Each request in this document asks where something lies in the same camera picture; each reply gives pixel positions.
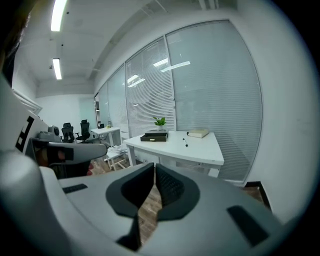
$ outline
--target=chair backrest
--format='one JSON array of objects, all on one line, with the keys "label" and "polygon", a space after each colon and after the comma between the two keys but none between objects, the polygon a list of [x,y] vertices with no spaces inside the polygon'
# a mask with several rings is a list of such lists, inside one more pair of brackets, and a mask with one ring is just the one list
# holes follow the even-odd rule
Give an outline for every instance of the chair backrest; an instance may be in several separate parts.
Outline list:
[{"label": "chair backrest", "polygon": [[81,135],[85,139],[88,139],[90,137],[90,133],[89,133],[90,123],[89,122],[85,122],[85,123],[80,123],[80,125],[81,125]]},{"label": "chair backrest", "polygon": [[66,123],[63,124],[63,128],[67,128],[67,127],[71,127],[71,123],[66,122]]},{"label": "chair backrest", "polygon": [[75,140],[73,126],[61,129],[63,134],[63,142],[72,143]]}]

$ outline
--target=window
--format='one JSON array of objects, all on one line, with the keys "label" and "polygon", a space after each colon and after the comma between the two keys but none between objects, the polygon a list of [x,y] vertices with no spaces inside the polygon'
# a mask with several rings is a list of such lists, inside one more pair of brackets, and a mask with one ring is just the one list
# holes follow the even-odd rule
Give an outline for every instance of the window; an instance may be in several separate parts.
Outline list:
[{"label": "window", "polygon": [[111,125],[128,132],[124,66],[107,81],[107,98]]},{"label": "window", "polygon": [[166,40],[176,129],[214,132],[224,158],[218,177],[243,181],[256,156],[262,125],[260,85],[244,41],[228,21],[186,27]]},{"label": "window", "polygon": [[109,121],[109,110],[108,110],[108,88],[107,82],[99,90],[99,116],[101,124],[104,124],[106,127]]},{"label": "window", "polygon": [[156,130],[153,117],[165,117],[167,130],[175,130],[171,76],[163,38],[149,44],[126,61],[125,80],[131,137]]}]

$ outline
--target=black office chair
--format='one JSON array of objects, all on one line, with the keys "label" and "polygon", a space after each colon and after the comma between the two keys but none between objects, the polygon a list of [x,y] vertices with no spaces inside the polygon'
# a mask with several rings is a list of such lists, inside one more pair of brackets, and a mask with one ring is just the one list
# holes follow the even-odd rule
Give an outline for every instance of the black office chair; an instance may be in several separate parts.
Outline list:
[{"label": "black office chair", "polygon": [[63,139],[62,141],[64,143],[72,143],[75,140],[74,137],[74,128],[72,126],[70,127],[63,127],[62,129]]},{"label": "black office chair", "polygon": [[66,123],[63,124],[63,128],[68,128],[68,127],[72,127],[71,123],[66,122]]},{"label": "black office chair", "polygon": [[92,141],[87,141],[87,139],[89,139],[89,137],[90,137],[90,133],[89,133],[90,123],[87,122],[87,120],[82,120],[80,125],[81,125],[81,135],[82,136],[79,136],[79,132],[76,132],[75,134],[77,134],[78,137],[76,137],[75,139],[78,141],[82,141],[81,143],[93,143]]}]

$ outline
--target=black tray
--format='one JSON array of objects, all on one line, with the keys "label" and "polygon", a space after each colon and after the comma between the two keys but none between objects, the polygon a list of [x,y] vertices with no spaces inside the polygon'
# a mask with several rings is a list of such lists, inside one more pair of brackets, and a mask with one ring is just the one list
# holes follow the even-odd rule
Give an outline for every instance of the black tray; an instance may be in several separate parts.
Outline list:
[{"label": "black tray", "polygon": [[140,140],[142,142],[166,142],[168,138],[167,132],[159,132],[159,133],[146,133]]}]

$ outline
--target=white desk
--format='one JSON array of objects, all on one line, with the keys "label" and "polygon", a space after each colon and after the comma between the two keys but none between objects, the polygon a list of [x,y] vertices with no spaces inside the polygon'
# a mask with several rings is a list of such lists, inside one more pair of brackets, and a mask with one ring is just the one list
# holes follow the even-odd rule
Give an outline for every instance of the white desk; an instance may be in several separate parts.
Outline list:
[{"label": "white desk", "polygon": [[120,131],[120,128],[118,127],[111,127],[111,128],[101,128],[101,129],[91,129],[91,132],[93,132],[94,134],[96,134],[98,136],[98,138],[100,138],[101,134],[109,134],[110,133],[110,144],[111,146],[114,146],[114,139],[112,137],[112,132],[115,131]]},{"label": "white desk", "polygon": [[141,136],[123,141],[128,148],[131,166],[136,165],[135,148],[159,158],[170,158],[179,163],[211,169],[213,172],[214,170],[219,172],[225,162],[213,132],[203,138],[196,138],[187,136],[186,131],[169,131],[166,142],[140,141]]}]

